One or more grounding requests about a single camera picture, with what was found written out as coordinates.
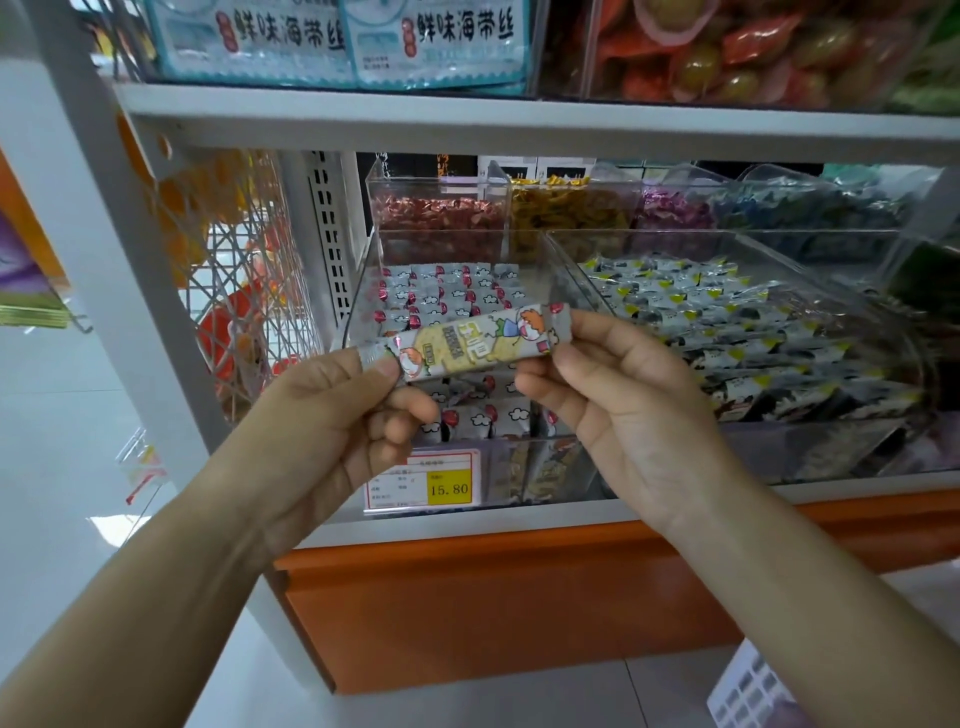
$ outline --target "white plastic basket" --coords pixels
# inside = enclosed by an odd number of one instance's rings
[[[794,702],[754,644],[744,640],[707,698],[707,707],[717,728],[763,728],[774,703],[782,700]]]

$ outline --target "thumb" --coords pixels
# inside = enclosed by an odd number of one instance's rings
[[[338,419],[352,424],[387,399],[400,377],[400,363],[391,353],[377,359],[363,374],[329,390]]]
[[[567,384],[612,415],[635,411],[636,396],[642,394],[646,386],[571,344],[561,344],[554,349],[553,364]]]

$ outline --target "price number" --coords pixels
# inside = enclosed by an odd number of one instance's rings
[[[430,471],[426,474],[428,505],[469,505],[473,501],[473,475],[461,471]]]

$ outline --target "tile floor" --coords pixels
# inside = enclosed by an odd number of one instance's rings
[[[166,485],[132,506],[113,463],[138,418],[95,335],[0,328],[0,680],[123,543]],[[956,570],[907,575],[960,637]],[[733,653],[676,655],[509,675],[356,697],[308,694],[246,612],[190,728],[323,725],[709,728],[705,700]]]

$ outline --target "wire mesh panel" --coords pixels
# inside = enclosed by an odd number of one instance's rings
[[[274,376],[321,348],[276,158],[218,152],[156,182],[131,156],[218,400],[237,422]]]

